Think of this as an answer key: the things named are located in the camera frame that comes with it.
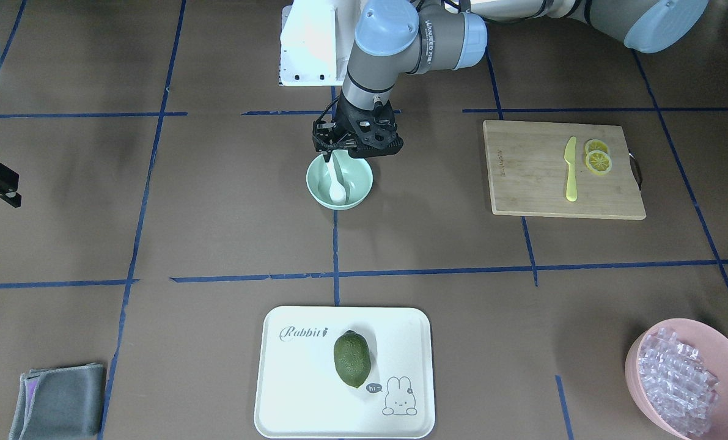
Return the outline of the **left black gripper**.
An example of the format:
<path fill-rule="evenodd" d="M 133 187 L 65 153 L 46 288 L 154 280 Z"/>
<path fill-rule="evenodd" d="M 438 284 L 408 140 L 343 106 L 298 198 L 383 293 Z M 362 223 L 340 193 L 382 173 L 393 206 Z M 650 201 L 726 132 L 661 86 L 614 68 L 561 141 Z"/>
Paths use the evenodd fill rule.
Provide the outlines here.
<path fill-rule="evenodd" d="M 338 98 L 336 112 L 333 116 L 332 139 L 334 148 L 321 146 L 321 154 L 325 162 L 332 159 L 333 150 L 346 150 L 354 154 L 364 146 L 361 141 L 362 131 L 360 123 L 364 121 L 364 112 L 353 106 L 347 98 Z"/>

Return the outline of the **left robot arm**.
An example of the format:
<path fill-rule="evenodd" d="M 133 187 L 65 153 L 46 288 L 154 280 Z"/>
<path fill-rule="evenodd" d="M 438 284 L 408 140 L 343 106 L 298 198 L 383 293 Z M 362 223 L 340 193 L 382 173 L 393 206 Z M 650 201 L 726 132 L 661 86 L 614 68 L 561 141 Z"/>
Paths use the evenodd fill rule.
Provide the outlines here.
<path fill-rule="evenodd" d="M 314 148 L 330 163 L 398 153 L 391 97 L 397 78 L 478 64 L 487 23 L 572 18 L 641 53 L 657 53 L 685 36 L 707 1 L 369 1 L 353 36 L 342 90 L 330 122 L 313 124 Z"/>

